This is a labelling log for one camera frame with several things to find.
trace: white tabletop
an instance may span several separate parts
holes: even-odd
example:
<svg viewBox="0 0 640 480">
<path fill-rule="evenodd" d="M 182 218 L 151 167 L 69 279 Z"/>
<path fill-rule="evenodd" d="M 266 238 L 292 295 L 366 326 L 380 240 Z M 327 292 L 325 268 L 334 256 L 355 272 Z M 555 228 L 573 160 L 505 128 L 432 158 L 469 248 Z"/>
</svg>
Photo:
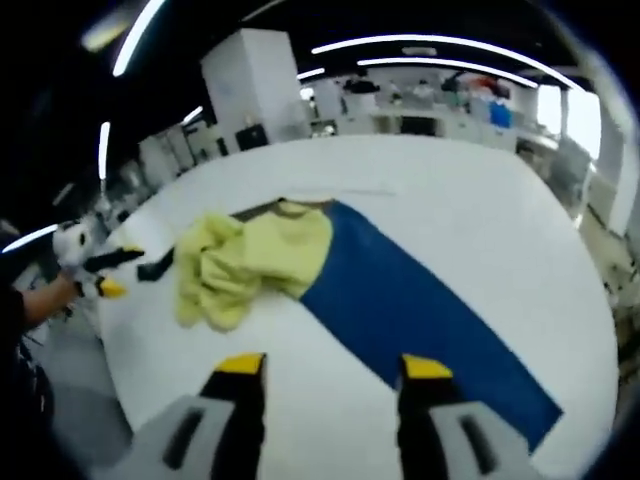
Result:
<svg viewBox="0 0 640 480">
<path fill-rule="evenodd" d="M 165 253 L 206 210 L 279 196 L 333 197 L 427 265 L 502 338 L 563 409 L 536 451 L 544 473 L 574 476 L 607 438 L 617 395 L 613 320 L 568 215 L 514 154 L 445 139 L 349 136 L 277 144 L 201 165 L 112 235 Z M 418 218 L 411 222 L 409 218 Z M 400 478 L 395 394 L 304 307 L 259 298 L 228 334 L 174 320 L 174 277 L 100 304 L 107 360 L 134 430 L 195 394 L 223 358 L 267 352 L 261 478 Z"/>
</svg>

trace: window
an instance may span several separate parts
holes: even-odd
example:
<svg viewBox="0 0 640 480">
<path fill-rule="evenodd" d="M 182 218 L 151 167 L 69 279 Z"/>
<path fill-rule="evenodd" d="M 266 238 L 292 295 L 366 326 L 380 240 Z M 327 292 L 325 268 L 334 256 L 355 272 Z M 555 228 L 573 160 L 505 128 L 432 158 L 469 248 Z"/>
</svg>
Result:
<svg viewBox="0 0 640 480">
<path fill-rule="evenodd" d="M 560 87 L 540 85 L 538 89 L 538 123 L 552 135 L 560 135 L 562 129 L 562 106 Z"/>
<path fill-rule="evenodd" d="M 594 93 L 569 90 L 567 134 L 584 148 L 593 160 L 600 155 L 600 99 Z"/>
</svg>

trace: clothing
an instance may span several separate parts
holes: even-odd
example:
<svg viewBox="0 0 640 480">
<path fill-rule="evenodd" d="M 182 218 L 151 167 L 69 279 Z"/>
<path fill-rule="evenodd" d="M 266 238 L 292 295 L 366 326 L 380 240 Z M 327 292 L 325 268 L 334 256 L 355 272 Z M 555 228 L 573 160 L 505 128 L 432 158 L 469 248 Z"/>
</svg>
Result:
<svg viewBox="0 0 640 480">
<path fill-rule="evenodd" d="M 321 210 L 280 203 L 246 223 L 205 215 L 178 241 L 176 315 L 216 330 L 236 328 L 263 285 L 299 298 L 327 256 L 331 225 Z"/>
<path fill-rule="evenodd" d="M 190 315 L 182 325 L 200 312 L 216 329 L 236 328 L 261 286 L 274 286 L 389 388 L 401 355 L 438 361 L 468 400 L 486 403 L 536 448 L 560 408 L 447 285 L 347 205 L 279 208 L 245 225 L 205 217 L 178 242 L 178 313 Z"/>
<path fill-rule="evenodd" d="M 51 431 L 49 381 L 21 341 L 23 297 L 5 285 L 0 286 L 0 317 L 3 478 L 47 478 L 58 473 L 60 478 L 85 478 Z"/>
</svg>

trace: floor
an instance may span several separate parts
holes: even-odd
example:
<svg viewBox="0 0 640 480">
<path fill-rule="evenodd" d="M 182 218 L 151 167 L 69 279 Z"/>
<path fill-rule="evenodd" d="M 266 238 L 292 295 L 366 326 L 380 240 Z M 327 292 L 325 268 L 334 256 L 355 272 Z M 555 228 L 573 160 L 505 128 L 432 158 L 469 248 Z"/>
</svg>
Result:
<svg viewBox="0 0 640 480">
<path fill-rule="evenodd" d="M 118 402 L 100 340 L 86 319 L 49 322 L 46 342 L 27 345 L 51 381 L 54 430 L 88 471 L 117 462 L 132 432 Z"/>
<path fill-rule="evenodd" d="M 600 272 L 603 282 L 606 282 L 617 295 L 621 295 L 628 279 L 628 273 L 633 269 L 633 258 L 625 241 L 610 232 L 599 222 L 590 209 L 587 209 L 580 224 L 580 235 L 591 254 L 591 258 Z M 630 302 L 633 298 L 621 298 Z"/>
</svg>

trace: ceiling light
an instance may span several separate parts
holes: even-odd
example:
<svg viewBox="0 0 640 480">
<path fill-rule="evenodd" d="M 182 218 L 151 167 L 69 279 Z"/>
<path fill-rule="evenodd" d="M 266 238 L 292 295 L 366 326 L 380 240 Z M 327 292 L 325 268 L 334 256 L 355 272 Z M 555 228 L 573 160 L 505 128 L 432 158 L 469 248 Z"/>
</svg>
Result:
<svg viewBox="0 0 640 480">
<path fill-rule="evenodd" d="M 390 63 L 425 63 L 429 65 L 444 65 L 447 67 L 456 68 L 468 68 L 470 70 L 478 70 L 485 73 L 490 73 L 498 77 L 506 78 L 513 82 L 517 82 L 525 87 L 537 88 L 538 84 L 527 80 L 526 78 L 514 75 L 513 73 L 504 72 L 497 68 L 485 67 L 484 65 L 478 65 L 469 62 L 460 62 L 458 60 L 444 60 L 441 58 L 424 58 L 424 57 L 398 57 L 398 58 L 373 58 L 371 60 L 360 60 L 358 65 L 385 65 Z"/>
<path fill-rule="evenodd" d="M 184 119 L 182 120 L 182 125 L 186 125 L 187 123 L 189 123 L 191 120 L 193 120 L 194 118 L 196 118 L 198 115 L 200 115 L 202 113 L 202 107 L 198 107 L 196 108 L 194 111 L 192 111 L 189 115 L 187 115 L 186 117 L 184 117 Z"/>
<path fill-rule="evenodd" d="M 98 145 L 98 178 L 107 178 L 107 146 L 109 145 L 109 130 L 111 123 L 104 122 L 100 125 L 100 144 Z"/>
<path fill-rule="evenodd" d="M 44 237 L 45 235 L 49 235 L 50 233 L 55 232 L 58 229 L 58 224 L 49 225 L 48 227 L 41 228 L 40 230 L 36 230 L 35 232 L 31 232 L 24 237 L 19 238 L 15 242 L 10 243 L 6 247 L 2 249 L 2 253 L 10 252 L 11 250 L 15 250 L 16 248 L 20 248 L 27 243 L 33 242 L 34 240 Z"/>
<path fill-rule="evenodd" d="M 116 64 L 113 67 L 114 77 L 119 77 L 127 69 L 129 60 L 131 60 L 133 52 L 138 46 L 140 38 L 142 38 L 142 34 L 164 2 L 165 0 L 149 0 L 149 3 L 142 9 L 133 27 L 129 30 L 129 35 L 127 35 L 126 40 L 122 44 L 120 53 L 118 53 Z"/>
<path fill-rule="evenodd" d="M 308 72 L 298 74 L 298 80 L 313 77 L 314 75 L 320 75 L 324 73 L 324 68 L 316 68 L 315 70 L 309 70 Z"/>
<path fill-rule="evenodd" d="M 512 50 L 507 50 L 506 48 L 498 47 L 496 45 L 491 45 L 490 43 L 478 42 L 476 40 L 467 40 L 466 38 L 458 38 L 458 37 L 446 37 L 443 35 L 378 35 L 375 37 L 364 37 L 364 38 L 355 38 L 353 40 L 345 40 L 343 42 L 331 43 L 329 45 L 323 45 L 322 47 L 317 47 L 311 50 L 311 53 L 318 54 L 323 52 L 329 52 L 331 50 L 338 50 L 340 48 L 353 47 L 356 45 L 366 45 L 370 43 L 381 43 L 381 42 L 434 42 L 434 43 L 448 43 L 452 45 L 463 45 L 465 47 L 478 48 L 480 50 L 486 50 L 488 52 L 496 53 L 498 55 L 503 55 L 505 57 L 512 58 L 519 62 L 525 63 L 531 67 L 537 68 L 538 70 L 550 75 L 557 80 L 561 81 L 565 85 L 571 88 L 575 88 L 577 90 L 584 90 L 580 85 L 575 83 L 573 80 L 565 77 L 557 70 L 534 60 L 533 58 L 527 57 L 526 55 L 522 55 L 520 53 L 514 52 Z"/>
</svg>

